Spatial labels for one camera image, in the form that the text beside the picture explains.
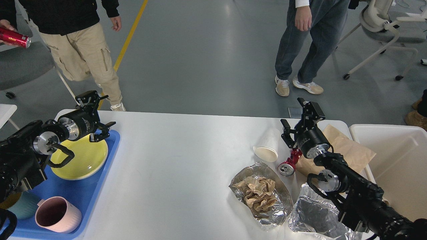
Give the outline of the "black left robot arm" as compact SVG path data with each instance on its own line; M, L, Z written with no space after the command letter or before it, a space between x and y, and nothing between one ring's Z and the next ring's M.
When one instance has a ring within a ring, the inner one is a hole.
M38 226L23 210L1 209L1 239L10 236L46 240L77 238L90 219L113 162L120 135L114 122L102 124L98 114L104 99L96 91L76 96L79 108L58 120L33 121L1 141L1 201L12 194L32 193L47 199L61 196L81 211L81 221L69 233Z

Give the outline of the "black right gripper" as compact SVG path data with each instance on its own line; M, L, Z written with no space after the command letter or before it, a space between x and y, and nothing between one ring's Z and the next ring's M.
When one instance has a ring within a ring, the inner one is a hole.
M331 148L331 144L317 127L317 122L325 120L326 116L317 102L308 102L301 97L297 100L303 108L301 119L295 129L291 129L286 119L280 120L283 126L282 139L289 148L297 147L305 158L314 159Z

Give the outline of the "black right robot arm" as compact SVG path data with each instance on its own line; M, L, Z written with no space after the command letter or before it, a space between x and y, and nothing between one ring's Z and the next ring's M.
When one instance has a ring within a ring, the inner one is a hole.
M291 129L285 119L282 139L289 148L299 148L305 158L325 168L319 174L308 174L308 185L322 198L337 207L338 219L353 231L373 232L371 239L425 240L426 219L414 222L396 212L382 199L384 191L348 166L343 155L329 152L332 145L317 122L325 115L317 102L298 98L301 120Z

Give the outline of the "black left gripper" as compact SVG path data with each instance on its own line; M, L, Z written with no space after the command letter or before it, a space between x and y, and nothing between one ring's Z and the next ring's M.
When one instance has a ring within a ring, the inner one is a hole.
M110 136L110 128L115 125L116 122L112 121L103 124L100 122L97 113L100 102L107 97L108 95L99 95L97 91L86 91L75 97L79 105L76 106L77 110L64 114L58 118L58 123L65 126L68 130L67 140L79 140L90 134L90 142L100 142ZM101 133L95 134L96 130L101 130Z

